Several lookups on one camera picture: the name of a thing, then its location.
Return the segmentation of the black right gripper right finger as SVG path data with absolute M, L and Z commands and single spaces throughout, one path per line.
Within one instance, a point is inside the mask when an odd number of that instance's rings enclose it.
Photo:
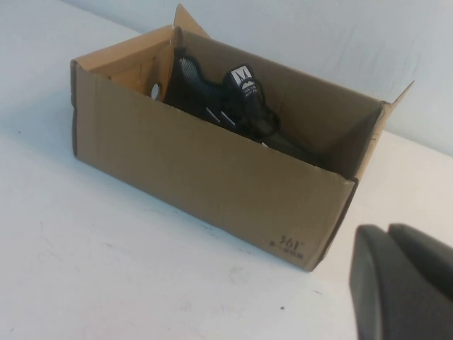
M 452 248 L 408 225 L 391 225 L 397 261 L 388 295 L 390 339 L 452 338 Z

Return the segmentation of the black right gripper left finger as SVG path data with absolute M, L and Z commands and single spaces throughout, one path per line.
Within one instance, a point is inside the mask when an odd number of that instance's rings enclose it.
M 425 281 L 384 230 L 357 228 L 350 292 L 359 339 L 422 339 Z

